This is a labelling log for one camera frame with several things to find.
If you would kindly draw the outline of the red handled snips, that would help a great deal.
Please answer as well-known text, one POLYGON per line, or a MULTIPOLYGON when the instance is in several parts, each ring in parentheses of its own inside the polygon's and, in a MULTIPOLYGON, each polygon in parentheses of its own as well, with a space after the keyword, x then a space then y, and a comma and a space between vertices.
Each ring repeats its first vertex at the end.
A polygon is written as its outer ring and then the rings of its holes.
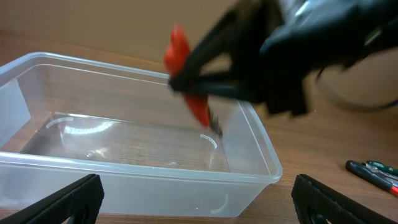
MULTIPOLYGON (((185 32, 180 26, 175 25, 171 31, 170 45, 164 55, 164 65, 171 80, 182 70, 189 53, 190 45, 185 32)), ((210 129, 220 138, 223 136, 218 117, 210 109, 207 96, 183 95, 183 99, 193 117, 204 128, 210 129)))

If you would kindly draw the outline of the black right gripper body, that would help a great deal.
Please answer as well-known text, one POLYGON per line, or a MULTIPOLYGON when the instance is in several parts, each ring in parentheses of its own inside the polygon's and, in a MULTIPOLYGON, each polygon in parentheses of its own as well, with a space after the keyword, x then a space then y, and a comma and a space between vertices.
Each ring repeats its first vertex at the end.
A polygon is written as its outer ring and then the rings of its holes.
POLYGON ((259 65, 236 98, 265 103, 269 114, 308 113, 303 79, 331 65, 350 68, 397 47, 397 0, 315 1, 255 49, 259 65))

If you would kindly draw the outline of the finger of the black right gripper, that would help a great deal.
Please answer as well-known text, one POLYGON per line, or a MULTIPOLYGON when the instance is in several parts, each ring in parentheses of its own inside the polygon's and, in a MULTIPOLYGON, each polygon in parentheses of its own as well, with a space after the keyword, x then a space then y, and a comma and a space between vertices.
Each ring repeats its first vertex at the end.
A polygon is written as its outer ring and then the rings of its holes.
POLYGON ((173 90, 183 93, 190 78, 200 75, 202 66, 221 54, 235 51, 245 30, 249 18, 249 9, 234 7, 216 23, 205 38, 189 53, 185 64, 177 76, 169 81, 173 90))
POLYGON ((236 76, 231 71, 210 72, 190 78, 184 93, 195 96, 214 95, 223 98, 261 103, 262 93, 252 78, 236 76))

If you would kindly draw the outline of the clear plastic container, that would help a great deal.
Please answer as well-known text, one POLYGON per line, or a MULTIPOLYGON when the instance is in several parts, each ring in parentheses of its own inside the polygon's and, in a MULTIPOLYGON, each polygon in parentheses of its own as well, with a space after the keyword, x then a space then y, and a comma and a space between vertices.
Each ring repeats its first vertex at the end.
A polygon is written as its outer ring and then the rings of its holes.
POLYGON ((103 213, 236 217, 282 166, 254 108, 210 101, 201 127, 168 76, 35 52, 1 67, 1 208, 98 174, 103 213))

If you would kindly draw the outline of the black red handled screwdriver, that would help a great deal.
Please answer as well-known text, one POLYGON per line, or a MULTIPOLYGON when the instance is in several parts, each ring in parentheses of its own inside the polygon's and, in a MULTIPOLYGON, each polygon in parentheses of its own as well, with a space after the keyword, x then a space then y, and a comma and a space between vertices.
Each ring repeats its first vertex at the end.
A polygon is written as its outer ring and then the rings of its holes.
POLYGON ((397 196, 397 186, 393 184, 391 180, 387 180, 381 175, 377 175, 374 171, 371 171, 365 165, 356 161, 347 161, 345 168, 353 173, 354 175, 362 178, 363 180, 375 185, 376 187, 389 192, 390 194, 397 196))

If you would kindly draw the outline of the green handled screwdriver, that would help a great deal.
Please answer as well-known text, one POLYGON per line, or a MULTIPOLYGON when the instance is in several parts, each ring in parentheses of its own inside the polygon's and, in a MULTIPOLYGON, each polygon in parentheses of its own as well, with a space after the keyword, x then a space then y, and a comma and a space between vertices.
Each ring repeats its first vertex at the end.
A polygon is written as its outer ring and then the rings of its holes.
POLYGON ((391 167, 391 166, 387 166, 385 164, 383 164, 382 162, 379 161, 373 161, 373 160, 368 160, 366 161, 367 165, 370 165, 372 167, 377 168, 378 170, 381 170, 385 173, 388 173, 390 175, 395 175, 397 176, 397 169, 391 167))

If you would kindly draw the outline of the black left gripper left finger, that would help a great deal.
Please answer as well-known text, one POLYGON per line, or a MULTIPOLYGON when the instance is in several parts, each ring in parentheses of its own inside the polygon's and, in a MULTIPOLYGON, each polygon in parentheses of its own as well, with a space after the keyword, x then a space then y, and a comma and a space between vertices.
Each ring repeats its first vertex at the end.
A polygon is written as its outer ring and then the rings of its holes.
POLYGON ((95 224, 104 199, 98 174, 89 174, 1 220, 1 224, 95 224))

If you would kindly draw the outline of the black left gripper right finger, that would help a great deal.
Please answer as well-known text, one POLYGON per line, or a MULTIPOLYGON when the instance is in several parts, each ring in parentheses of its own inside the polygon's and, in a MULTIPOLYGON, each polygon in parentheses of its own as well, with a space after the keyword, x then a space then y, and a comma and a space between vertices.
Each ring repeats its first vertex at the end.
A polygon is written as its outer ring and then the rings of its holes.
POLYGON ((291 196, 301 224, 395 224, 305 174, 296 176, 291 196))

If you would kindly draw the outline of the silver combination wrench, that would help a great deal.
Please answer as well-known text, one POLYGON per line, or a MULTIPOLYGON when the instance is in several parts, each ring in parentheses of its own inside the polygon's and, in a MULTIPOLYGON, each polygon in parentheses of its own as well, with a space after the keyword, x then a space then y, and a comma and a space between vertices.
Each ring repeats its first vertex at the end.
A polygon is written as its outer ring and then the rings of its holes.
POLYGON ((371 166, 367 163, 364 163, 364 165, 373 173, 378 175, 379 177, 382 177, 385 180, 388 180, 389 182, 392 182, 395 186, 397 186, 398 182, 397 182, 397 176, 392 175, 392 174, 388 174, 386 172, 383 172, 379 169, 377 169, 374 166, 371 166))

